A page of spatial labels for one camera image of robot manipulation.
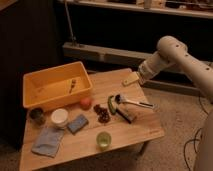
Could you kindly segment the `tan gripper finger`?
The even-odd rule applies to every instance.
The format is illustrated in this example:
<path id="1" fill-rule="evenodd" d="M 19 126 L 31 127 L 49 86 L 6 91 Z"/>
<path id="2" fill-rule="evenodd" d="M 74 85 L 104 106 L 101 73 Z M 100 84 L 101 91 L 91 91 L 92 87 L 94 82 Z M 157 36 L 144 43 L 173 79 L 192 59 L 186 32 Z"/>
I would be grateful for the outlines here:
<path id="1" fill-rule="evenodd" d="M 137 82 L 139 80 L 139 76 L 136 72 L 130 73 L 122 82 L 123 86 L 128 86 L 134 82 Z"/>

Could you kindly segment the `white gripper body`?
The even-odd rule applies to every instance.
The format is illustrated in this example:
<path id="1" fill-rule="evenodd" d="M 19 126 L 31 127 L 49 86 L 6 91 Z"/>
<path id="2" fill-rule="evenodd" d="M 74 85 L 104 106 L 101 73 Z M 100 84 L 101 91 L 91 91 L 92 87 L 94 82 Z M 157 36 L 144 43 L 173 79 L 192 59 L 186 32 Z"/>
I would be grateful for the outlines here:
<path id="1" fill-rule="evenodd" d="M 144 60 L 138 67 L 139 83 L 143 85 L 167 67 L 167 61 L 157 52 Z"/>

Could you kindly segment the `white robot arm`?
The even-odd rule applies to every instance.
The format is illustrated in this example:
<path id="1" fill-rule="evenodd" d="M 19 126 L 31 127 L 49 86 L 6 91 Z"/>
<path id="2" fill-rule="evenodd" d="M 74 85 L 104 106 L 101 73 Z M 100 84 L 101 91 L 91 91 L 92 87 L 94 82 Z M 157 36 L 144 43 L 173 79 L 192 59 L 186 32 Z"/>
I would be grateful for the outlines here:
<path id="1" fill-rule="evenodd" d="M 187 46 L 172 36 L 164 36 L 157 42 L 157 50 L 143 61 L 124 84 L 138 81 L 143 85 L 173 64 L 178 65 L 200 92 L 213 104 L 213 69 L 188 53 Z M 194 171 L 213 171 L 213 109 L 202 129 Z"/>

